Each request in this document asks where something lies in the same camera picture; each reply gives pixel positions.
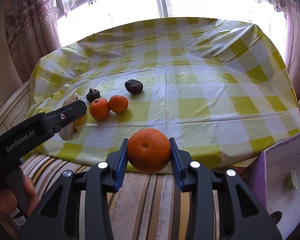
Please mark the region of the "person left hand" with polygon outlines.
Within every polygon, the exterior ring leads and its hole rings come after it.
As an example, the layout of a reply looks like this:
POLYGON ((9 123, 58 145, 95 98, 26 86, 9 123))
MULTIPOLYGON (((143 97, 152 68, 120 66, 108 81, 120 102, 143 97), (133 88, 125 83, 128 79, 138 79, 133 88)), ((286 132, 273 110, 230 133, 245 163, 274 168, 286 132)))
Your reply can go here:
MULTIPOLYGON (((31 178, 27 175, 23 175, 24 191, 29 200, 29 207, 26 211, 27 216, 29 216, 34 208, 39 203, 38 196, 35 192, 34 184, 31 178)), ((12 191, 9 189, 4 189, 0 191, 0 223, 3 224, 7 222, 7 216, 13 213, 17 208, 17 200, 12 191)))

